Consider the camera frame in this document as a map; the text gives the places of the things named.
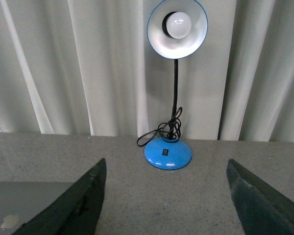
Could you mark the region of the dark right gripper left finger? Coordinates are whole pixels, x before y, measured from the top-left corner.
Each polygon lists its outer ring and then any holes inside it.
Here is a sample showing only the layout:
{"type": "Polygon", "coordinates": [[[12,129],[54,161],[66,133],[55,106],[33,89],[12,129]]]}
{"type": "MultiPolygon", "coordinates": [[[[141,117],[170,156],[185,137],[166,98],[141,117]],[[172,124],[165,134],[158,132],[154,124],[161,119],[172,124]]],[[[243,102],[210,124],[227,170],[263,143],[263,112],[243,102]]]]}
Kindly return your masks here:
{"type": "Polygon", "coordinates": [[[50,206],[19,227],[15,235],[93,235],[100,217],[106,160],[100,159],[50,206]]]}

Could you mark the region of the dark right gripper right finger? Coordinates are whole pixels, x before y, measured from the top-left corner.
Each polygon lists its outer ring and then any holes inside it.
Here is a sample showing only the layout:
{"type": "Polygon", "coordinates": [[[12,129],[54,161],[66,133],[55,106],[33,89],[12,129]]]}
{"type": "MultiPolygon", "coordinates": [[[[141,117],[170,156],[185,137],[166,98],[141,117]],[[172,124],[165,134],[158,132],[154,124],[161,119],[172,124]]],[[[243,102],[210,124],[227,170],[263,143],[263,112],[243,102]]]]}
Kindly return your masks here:
{"type": "Polygon", "coordinates": [[[294,235],[294,202],[234,159],[226,175],[246,235],[294,235]]]}

